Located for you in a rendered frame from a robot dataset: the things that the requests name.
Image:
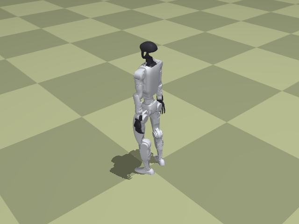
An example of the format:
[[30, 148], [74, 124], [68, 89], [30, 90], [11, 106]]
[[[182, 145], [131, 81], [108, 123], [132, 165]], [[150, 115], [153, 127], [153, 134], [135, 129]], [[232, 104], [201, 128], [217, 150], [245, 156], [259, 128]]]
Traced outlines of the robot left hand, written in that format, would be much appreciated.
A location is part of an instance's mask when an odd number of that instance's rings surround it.
[[140, 134], [144, 134], [142, 132], [142, 129], [141, 129], [141, 121], [142, 121], [142, 115], [139, 116], [139, 119], [136, 119], [135, 118], [135, 123], [134, 123], [134, 127], [135, 127], [135, 130], [140, 133]]

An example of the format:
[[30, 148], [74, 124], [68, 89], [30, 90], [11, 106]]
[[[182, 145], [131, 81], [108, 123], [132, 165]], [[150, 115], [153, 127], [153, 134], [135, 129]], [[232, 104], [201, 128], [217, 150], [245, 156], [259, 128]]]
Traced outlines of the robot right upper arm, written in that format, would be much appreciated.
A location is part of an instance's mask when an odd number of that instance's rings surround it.
[[161, 83], [161, 76], [162, 76], [162, 65], [163, 65], [163, 62], [161, 60], [158, 60], [158, 59], [155, 59], [156, 61], [159, 62], [160, 64], [160, 78], [159, 78], [159, 83]]

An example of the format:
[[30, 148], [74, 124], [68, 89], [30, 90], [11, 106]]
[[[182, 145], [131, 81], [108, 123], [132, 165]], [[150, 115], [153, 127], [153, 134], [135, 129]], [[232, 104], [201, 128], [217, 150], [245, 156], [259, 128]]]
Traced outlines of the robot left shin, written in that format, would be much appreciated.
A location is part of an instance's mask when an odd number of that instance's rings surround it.
[[149, 145], [147, 143], [141, 143], [141, 145], [139, 146], [139, 151], [140, 151], [140, 156], [145, 168], [145, 171], [149, 171], [150, 168], [150, 153], [151, 153], [151, 149], [149, 148]]

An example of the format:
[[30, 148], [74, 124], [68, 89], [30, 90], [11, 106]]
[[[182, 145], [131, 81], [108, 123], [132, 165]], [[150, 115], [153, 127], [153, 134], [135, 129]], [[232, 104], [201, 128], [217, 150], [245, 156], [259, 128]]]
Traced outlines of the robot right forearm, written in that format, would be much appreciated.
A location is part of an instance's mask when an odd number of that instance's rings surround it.
[[163, 91], [162, 91], [162, 81], [161, 81], [161, 83], [159, 83], [158, 90], [156, 93], [158, 100], [162, 100], [162, 93]]

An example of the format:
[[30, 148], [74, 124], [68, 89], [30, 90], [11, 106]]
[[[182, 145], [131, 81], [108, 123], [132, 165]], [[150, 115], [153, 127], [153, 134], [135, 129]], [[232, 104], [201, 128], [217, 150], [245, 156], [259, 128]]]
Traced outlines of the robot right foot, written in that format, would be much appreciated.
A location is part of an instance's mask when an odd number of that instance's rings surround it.
[[158, 155], [154, 155], [155, 160], [159, 163], [160, 166], [164, 166], [165, 165], [165, 161], [164, 159], [160, 158], [160, 160], [158, 159]]

